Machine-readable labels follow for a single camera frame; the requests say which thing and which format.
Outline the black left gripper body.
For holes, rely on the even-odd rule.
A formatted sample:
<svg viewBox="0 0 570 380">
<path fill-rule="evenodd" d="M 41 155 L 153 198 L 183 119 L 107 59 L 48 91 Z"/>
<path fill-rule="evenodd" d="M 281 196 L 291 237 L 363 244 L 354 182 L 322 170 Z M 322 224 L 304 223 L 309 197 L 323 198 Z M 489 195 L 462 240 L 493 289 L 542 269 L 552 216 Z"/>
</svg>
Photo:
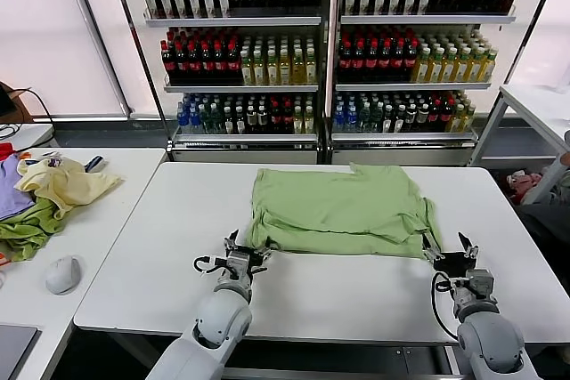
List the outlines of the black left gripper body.
<svg viewBox="0 0 570 380">
<path fill-rule="evenodd" d="M 229 250 L 229 269 L 233 274 L 253 274 L 258 268 L 263 270 L 264 261 L 257 257 L 258 249 L 238 246 L 236 250 Z"/>
</svg>

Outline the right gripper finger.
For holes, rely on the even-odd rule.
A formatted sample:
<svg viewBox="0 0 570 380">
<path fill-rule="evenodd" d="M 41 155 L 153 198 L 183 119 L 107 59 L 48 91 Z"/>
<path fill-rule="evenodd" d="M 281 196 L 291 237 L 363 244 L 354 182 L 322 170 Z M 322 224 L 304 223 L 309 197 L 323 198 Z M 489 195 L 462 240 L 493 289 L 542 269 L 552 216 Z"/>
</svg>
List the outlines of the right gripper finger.
<svg viewBox="0 0 570 380">
<path fill-rule="evenodd" d="M 464 256 L 468 259 L 476 260 L 479 251 L 479 246 L 473 245 L 471 240 L 467 236 L 465 236 L 462 232 L 459 232 L 458 236 L 460 239 L 460 243 L 462 244 L 464 249 Z"/>
<path fill-rule="evenodd" d="M 429 231 L 422 233 L 422 252 L 425 258 L 430 262 L 444 259 L 440 246 Z"/>
</svg>

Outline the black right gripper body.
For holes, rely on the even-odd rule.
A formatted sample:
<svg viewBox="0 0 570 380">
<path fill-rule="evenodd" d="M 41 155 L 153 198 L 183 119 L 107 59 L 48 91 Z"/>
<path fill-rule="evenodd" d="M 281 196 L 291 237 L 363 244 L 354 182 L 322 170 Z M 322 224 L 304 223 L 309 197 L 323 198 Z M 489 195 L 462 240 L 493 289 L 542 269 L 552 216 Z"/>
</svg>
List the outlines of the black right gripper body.
<svg viewBox="0 0 570 380">
<path fill-rule="evenodd" d="M 476 259 L 462 252 L 442 253 L 433 261 L 433 266 L 449 279 L 461 279 L 466 278 L 468 271 L 475 268 Z"/>
</svg>

